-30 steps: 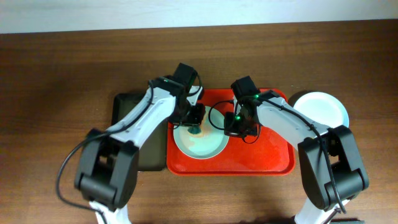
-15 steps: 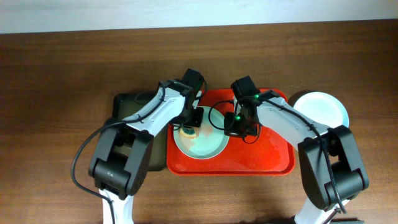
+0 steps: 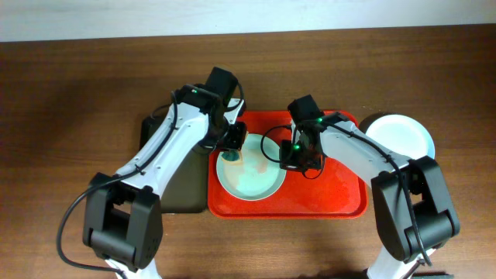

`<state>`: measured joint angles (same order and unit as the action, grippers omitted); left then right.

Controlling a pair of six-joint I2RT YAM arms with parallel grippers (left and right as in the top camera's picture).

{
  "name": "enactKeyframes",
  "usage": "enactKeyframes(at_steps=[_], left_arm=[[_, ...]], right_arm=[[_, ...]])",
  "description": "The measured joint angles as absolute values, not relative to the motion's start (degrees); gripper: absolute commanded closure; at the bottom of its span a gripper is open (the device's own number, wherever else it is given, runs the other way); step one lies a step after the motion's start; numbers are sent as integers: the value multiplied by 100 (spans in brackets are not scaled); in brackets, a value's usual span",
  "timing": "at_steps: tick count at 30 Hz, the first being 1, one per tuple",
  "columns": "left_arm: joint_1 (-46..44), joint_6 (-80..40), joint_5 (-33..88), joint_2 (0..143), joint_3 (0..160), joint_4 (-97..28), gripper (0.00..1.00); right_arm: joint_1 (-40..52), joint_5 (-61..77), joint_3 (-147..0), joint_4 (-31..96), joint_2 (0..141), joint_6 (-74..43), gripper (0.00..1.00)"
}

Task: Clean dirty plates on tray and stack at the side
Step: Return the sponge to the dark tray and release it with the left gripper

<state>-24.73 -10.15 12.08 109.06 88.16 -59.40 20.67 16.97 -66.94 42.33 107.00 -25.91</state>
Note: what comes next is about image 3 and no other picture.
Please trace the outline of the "green yellow sponge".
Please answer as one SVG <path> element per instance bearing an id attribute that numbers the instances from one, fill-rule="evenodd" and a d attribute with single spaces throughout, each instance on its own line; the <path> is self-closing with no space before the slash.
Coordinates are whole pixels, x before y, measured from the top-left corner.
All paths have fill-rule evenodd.
<path id="1" fill-rule="evenodd" d="M 224 164 L 237 165 L 243 162 L 243 155 L 240 150 L 229 150 L 220 154 Z"/>

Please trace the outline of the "pale green plate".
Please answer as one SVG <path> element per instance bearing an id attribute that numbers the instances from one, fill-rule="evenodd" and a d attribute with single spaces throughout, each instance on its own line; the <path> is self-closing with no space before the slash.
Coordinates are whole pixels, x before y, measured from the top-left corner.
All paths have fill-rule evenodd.
<path id="1" fill-rule="evenodd" d="M 218 155 L 217 178 L 222 188 L 234 198 L 248 202 L 268 198 L 278 191 L 286 178 L 286 171 L 262 153 L 261 140 L 260 134 L 249 134 L 235 161 L 228 161 L 226 152 Z"/>

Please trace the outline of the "light blue plate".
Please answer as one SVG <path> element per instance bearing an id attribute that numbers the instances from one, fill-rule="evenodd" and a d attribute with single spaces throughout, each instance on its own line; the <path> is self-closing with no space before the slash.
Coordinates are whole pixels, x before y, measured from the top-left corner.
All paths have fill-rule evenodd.
<path id="1" fill-rule="evenodd" d="M 427 156 L 424 135 L 429 131 L 420 122 L 406 115 L 379 116 L 364 127 L 364 132 L 395 153 L 415 160 Z"/>

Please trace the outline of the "white plate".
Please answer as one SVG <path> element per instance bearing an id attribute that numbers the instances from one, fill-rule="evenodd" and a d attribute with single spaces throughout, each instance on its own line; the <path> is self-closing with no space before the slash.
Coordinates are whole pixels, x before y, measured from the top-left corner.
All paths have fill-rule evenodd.
<path id="1" fill-rule="evenodd" d="M 424 140 L 425 140 L 426 155 L 434 159 L 436 155 L 436 148 L 431 135 L 429 133 L 426 133 L 424 135 Z"/>

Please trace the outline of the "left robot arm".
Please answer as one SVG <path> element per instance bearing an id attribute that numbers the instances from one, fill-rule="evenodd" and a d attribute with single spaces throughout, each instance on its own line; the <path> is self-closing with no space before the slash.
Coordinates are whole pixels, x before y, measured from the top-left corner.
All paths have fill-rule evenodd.
<path id="1" fill-rule="evenodd" d="M 240 158 L 246 125 L 235 75 L 213 67 L 204 84 L 172 92 L 159 128 L 112 176 L 98 173 L 88 186 L 83 243 L 118 278 L 157 278 L 154 257 L 163 236 L 160 200 L 170 179 L 197 145 Z"/>

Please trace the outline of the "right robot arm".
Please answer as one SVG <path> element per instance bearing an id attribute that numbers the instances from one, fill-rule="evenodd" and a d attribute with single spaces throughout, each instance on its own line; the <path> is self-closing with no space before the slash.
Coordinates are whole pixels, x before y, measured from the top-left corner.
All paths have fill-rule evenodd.
<path id="1" fill-rule="evenodd" d="M 362 133 L 341 112 L 325 114 L 311 95 L 288 105 L 291 139 L 281 144 L 282 169 L 322 172 L 326 159 L 371 189 L 379 256 L 362 278 L 410 278 L 430 255 L 460 233 L 460 220 L 441 167 L 431 157 L 401 155 Z"/>

